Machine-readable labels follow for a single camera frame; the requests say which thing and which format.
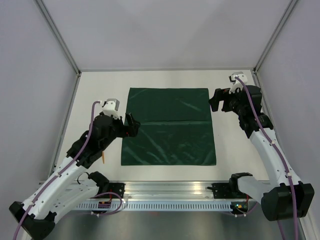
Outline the dark green cloth napkin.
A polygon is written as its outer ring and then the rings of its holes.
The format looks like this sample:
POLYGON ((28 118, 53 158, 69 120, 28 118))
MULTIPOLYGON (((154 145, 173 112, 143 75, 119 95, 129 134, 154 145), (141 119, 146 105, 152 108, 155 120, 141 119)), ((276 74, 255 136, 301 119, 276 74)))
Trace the dark green cloth napkin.
POLYGON ((130 88, 126 112, 140 122, 123 139, 122 166, 215 166, 207 88, 130 88))

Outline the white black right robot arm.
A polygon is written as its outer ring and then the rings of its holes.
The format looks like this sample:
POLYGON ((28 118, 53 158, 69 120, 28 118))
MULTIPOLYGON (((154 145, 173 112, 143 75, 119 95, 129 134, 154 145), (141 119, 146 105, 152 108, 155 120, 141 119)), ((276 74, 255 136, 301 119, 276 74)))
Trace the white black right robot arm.
POLYGON ((222 102, 223 112, 237 114, 240 128, 256 148, 266 169, 269 184, 266 185, 249 173, 231 175, 228 192, 239 198, 248 195, 261 205, 269 221, 304 218, 310 208, 315 190, 310 183, 303 183, 285 158, 270 118, 262 112, 261 89, 248 85, 244 89, 230 92, 229 88, 217 88, 208 101, 213 112, 222 102))

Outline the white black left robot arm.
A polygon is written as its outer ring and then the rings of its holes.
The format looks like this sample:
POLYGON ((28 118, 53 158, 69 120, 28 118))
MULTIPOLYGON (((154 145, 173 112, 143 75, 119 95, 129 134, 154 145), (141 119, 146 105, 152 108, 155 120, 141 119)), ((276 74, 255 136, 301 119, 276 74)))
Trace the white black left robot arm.
POLYGON ((14 201, 9 206, 18 229, 24 229, 33 240, 43 240, 78 204, 94 196, 108 195, 109 180, 98 171, 90 173, 79 187, 71 191, 66 189, 102 157, 115 139, 137 136, 140 122, 131 113, 127 113, 125 119, 126 124, 111 113, 91 115, 89 129, 72 144, 52 175, 29 198, 14 201))

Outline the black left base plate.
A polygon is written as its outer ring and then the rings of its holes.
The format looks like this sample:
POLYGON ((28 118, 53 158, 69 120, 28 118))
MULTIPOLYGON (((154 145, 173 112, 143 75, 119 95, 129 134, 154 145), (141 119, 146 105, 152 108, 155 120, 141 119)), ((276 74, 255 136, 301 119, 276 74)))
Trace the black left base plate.
POLYGON ((125 183, 123 182, 110 182, 107 188, 107 192, 113 192, 118 194, 122 199, 125 193, 125 183))

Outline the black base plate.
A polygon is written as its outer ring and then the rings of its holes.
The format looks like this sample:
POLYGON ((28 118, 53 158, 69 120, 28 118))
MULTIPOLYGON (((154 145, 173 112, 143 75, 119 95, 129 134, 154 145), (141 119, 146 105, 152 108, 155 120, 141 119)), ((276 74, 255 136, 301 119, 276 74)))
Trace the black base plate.
POLYGON ((125 193, 125 183, 123 182, 110 182, 107 188, 107 192, 113 192, 118 194, 122 199, 125 193))
POLYGON ((206 189, 212 192, 214 199, 234 199, 235 197, 228 183, 212 183, 206 189))

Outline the aluminium front rail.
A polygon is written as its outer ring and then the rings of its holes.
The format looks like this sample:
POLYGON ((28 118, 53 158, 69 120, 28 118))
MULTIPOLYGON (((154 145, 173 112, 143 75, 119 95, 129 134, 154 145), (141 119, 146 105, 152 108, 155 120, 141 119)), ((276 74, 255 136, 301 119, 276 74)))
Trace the aluminium front rail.
POLYGON ((110 181, 110 183, 125 183, 123 199, 126 201, 218 201, 247 198, 244 193, 234 193, 233 199, 214 199, 213 193, 207 187, 213 183, 228 183, 227 181, 110 181))

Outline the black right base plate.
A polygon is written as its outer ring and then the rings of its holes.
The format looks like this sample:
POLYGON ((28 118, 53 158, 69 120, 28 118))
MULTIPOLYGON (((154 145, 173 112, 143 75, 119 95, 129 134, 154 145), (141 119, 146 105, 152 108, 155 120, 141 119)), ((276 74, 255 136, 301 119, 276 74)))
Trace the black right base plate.
POLYGON ((235 197, 228 183, 212 183, 206 189, 212 192, 214 199, 234 199, 235 197))

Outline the right aluminium frame post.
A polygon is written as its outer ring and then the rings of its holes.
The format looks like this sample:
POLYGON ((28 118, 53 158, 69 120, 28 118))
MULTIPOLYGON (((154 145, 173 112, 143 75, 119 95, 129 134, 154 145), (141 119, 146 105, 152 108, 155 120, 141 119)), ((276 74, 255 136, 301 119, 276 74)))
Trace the right aluminium frame post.
POLYGON ((268 56, 269 52, 271 51, 273 45, 275 44, 276 40, 278 39, 280 33, 282 32, 283 28, 285 27, 286 23, 288 22, 289 18, 291 17, 292 13, 294 12, 295 8, 297 7, 299 0, 290 0, 287 7, 285 8, 279 22, 277 23, 275 29, 273 30, 271 37, 269 38, 265 48, 262 51, 257 63, 255 64, 254 68, 252 69, 254 74, 256 75, 262 64, 264 63, 266 57, 268 56))

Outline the aluminium frame post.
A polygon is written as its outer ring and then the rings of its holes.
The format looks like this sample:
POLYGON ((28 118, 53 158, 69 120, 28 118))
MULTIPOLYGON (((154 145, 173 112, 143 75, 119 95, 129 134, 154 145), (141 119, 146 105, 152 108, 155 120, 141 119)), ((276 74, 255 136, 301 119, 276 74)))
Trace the aluminium frame post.
POLYGON ((288 22, 289 18, 291 17, 292 13, 294 12, 295 8, 297 7, 299 0, 290 0, 287 7, 285 8, 279 22, 277 23, 275 29, 273 30, 271 37, 269 38, 265 48, 262 51, 257 63, 255 64, 254 68, 252 69, 254 74, 256 75, 262 64, 264 63, 266 57, 268 56, 269 52, 271 51, 273 45, 275 44, 276 40, 278 39, 280 33, 282 32, 283 28, 285 27, 286 23, 288 22))
POLYGON ((75 72, 76 76, 79 77, 81 75, 81 70, 79 69, 75 59, 73 58, 66 42, 63 39, 53 17, 51 16, 45 2, 43 0, 34 0, 37 8, 39 9, 41 15, 43 16, 46 24, 48 25, 50 31, 52 32, 55 40, 57 41, 59 47, 61 48, 67 62, 72 67, 73 71, 75 72))

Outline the left aluminium frame post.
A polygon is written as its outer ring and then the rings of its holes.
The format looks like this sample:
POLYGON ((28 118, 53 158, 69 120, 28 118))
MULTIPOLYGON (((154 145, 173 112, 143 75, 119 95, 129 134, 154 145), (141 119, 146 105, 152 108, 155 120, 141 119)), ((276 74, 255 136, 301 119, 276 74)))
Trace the left aluminium frame post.
POLYGON ((43 0, 34 0, 37 8, 39 9, 41 15, 43 16, 46 24, 48 25, 50 31, 52 32, 55 40, 57 41, 59 47, 61 48, 67 62, 72 67, 73 71, 75 72, 76 76, 79 77, 81 75, 81 70, 79 69, 75 59, 73 58, 66 42, 63 39, 53 17, 51 16, 45 2, 43 0))

